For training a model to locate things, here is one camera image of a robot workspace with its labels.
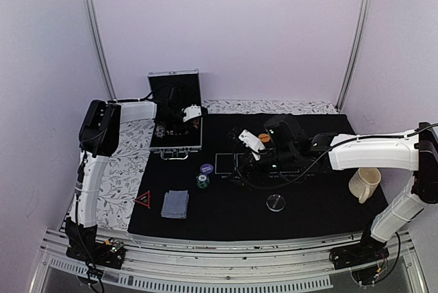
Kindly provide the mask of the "long poker chip stack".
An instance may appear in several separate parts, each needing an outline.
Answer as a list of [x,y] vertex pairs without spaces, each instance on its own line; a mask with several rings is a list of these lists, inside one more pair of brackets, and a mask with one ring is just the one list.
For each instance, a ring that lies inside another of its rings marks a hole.
[[155,137],[157,137],[157,138],[165,137],[166,136],[166,125],[163,123],[156,124],[154,134],[155,134]]

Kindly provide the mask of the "orange big blind button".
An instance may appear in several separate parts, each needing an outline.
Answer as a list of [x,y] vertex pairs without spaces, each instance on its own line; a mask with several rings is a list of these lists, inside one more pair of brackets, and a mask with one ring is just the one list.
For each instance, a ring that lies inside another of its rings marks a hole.
[[262,143],[268,143],[269,141],[271,141],[271,137],[267,133],[259,134],[258,138]]

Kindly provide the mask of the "clear dealer button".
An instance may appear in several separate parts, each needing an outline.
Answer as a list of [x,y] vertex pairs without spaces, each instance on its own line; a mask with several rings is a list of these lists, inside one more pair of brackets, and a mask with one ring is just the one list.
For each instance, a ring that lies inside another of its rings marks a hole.
[[285,199],[280,194],[271,194],[266,199],[266,206],[271,212],[280,212],[285,208],[285,205]]

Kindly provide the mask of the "purple small blind button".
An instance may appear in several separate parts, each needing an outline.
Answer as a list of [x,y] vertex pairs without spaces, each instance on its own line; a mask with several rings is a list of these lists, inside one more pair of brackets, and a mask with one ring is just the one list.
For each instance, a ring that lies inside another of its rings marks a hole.
[[214,172],[214,167],[211,164],[202,164],[200,167],[200,172],[205,175],[210,175]]

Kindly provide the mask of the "green poker chip pile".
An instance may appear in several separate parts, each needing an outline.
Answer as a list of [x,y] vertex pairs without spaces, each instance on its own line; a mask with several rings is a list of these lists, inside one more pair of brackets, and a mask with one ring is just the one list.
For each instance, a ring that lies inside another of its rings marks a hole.
[[205,189],[209,186],[209,177],[206,174],[199,174],[196,176],[196,184],[198,188]]

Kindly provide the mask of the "blue patterned card deck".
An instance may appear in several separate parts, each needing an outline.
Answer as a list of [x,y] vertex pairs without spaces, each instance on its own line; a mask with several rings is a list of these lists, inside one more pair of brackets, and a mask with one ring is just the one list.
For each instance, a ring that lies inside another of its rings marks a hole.
[[162,218],[185,219],[188,212],[189,194],[187,190],[170,190],[164,195]]

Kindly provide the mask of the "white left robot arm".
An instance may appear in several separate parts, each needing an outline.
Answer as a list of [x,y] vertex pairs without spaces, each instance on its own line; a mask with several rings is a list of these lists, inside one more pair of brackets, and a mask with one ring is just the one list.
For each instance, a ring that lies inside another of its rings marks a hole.
[[118,148],[120,126],[139,120],[188,124],[207,115],[199,104],[176,106],[170,99],[93,100],[79,130],[80,163],[75,184],[75,202],[68,215],[78,229],[96,228],[96,206],[103,173]]

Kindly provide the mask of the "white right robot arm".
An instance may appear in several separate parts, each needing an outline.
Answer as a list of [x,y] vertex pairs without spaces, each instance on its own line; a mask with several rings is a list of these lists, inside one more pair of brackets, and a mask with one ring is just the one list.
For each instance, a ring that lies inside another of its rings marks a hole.
[[265,123],[272,147],[247,129],[237,132],[237,140],[250,153],[236,171],[245,185],[255,172],[298,170],[286,179],[289,185],[311,172],[325,173],[354,169],[357,181],[373,171],[383,175],[383,190],[392,198],[363,232],[354,257],[368,263],[379,254],[381,245],[411,222],[427,205],[437,203],[437,124],[423,122],[415,129],[398,133],[317,133],[306,136],[298,119],[278,115]]

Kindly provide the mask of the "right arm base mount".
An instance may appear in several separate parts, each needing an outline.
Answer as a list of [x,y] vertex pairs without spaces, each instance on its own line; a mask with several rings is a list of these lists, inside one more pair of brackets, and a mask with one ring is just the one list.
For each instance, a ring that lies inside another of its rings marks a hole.
[[336,270],[376,262],[389,257],[386,242],[371,237],[371,233],[363,233],[358,243],[340,246],[330,250],[329,260]]

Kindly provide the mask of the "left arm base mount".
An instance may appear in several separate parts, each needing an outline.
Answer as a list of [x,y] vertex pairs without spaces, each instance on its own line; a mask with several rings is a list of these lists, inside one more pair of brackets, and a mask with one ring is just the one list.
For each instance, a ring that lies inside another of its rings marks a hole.
[[103,242],[96,240],[96,229],[87,228],[67,233],[68,249],[66,255],[87,264],[120,270],[125,260],[125,243],[108,238]]

